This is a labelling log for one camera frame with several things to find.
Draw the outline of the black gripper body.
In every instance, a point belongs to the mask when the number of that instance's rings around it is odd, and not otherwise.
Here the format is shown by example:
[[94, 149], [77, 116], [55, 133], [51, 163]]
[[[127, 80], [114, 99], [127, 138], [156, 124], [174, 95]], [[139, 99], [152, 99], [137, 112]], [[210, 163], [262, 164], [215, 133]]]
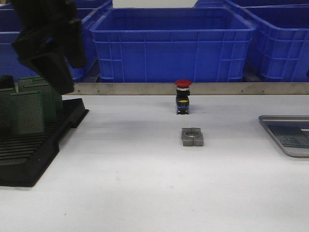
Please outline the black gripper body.
[[64, 27], [68, 22], [78, 19], [60, 19], [46, 22], [42, 19], [21, 20], [23, 28], [17, 39], [12, 43], [23, 65], [30, 65], [29, 59], [39, 54], [55, 52], [62, 55], [66, 62], [63, 46]]

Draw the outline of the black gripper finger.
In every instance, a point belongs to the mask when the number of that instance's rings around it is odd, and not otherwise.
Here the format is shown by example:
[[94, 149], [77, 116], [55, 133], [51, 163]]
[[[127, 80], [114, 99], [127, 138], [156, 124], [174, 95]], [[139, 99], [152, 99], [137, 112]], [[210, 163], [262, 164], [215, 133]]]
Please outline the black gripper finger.
[[73, 68], [82, 68], [86, 65], [82, 40], [82, 22], [80, 19], [74, 19], [65, 25], [63, 46], [65, 56]]
[[62, 55], [47, 52], [34, 56], [29, 61], [31, 68], [42, 76], [59, 94], [68, 94], [74, 91], [74, 81]]

